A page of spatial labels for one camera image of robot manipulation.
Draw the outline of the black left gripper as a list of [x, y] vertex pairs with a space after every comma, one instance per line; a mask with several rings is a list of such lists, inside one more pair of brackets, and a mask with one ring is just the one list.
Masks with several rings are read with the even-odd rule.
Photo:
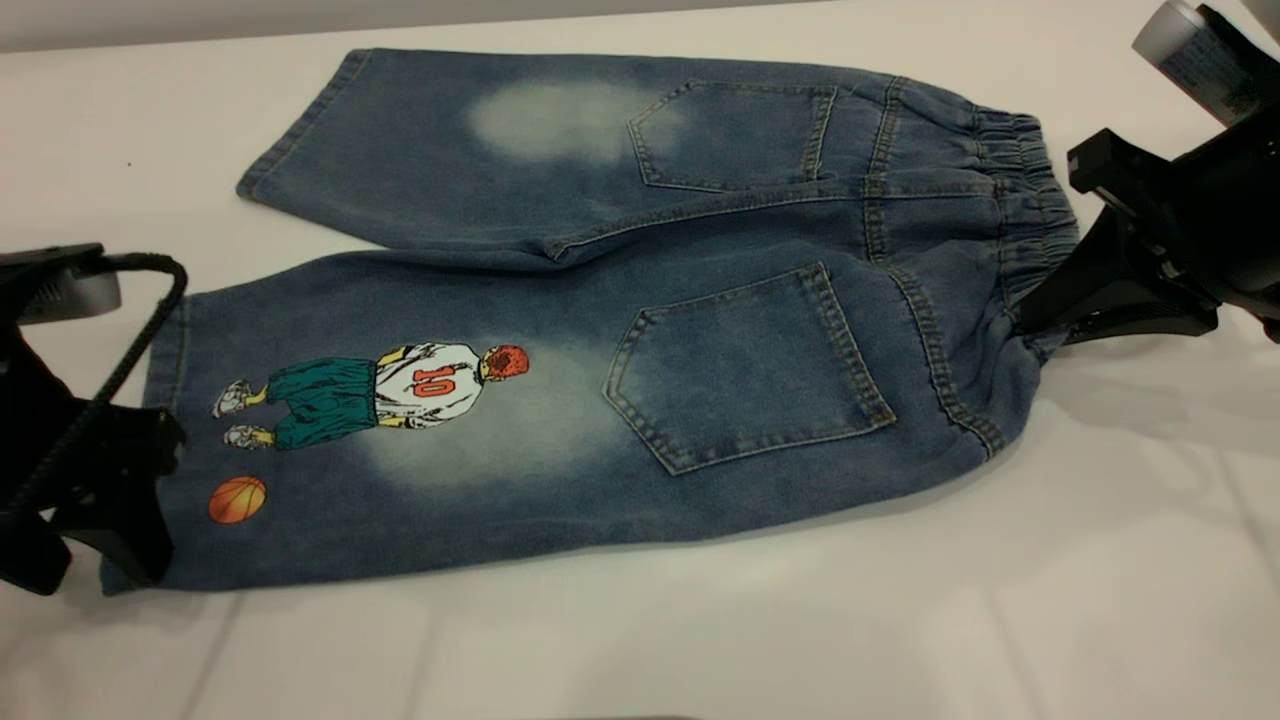
[[155, 587], [174, 546], [157, 501], [187, 434], [157, 407], [74, 396], [26, 342], [3, 332], [1, 579], [33, 594], [58, 592], [70, 551], [60, 534], [101, 553], [133, 585]]

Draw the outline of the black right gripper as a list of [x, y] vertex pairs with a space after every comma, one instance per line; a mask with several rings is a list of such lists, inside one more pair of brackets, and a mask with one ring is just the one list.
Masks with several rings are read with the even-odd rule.
[[1132, 260], [1125, 218], [1105, 209], [1062, 264], [1018, 305], [1018, 333], [1065, 346], [1119, 337], [1199, 337], [1233, 305], [1277, 341], [1277, 122], [1248, 120], [1169, 160], [1142, 152], [1153, 237], [1175, 279], [1206, 300], [1161, 299]]

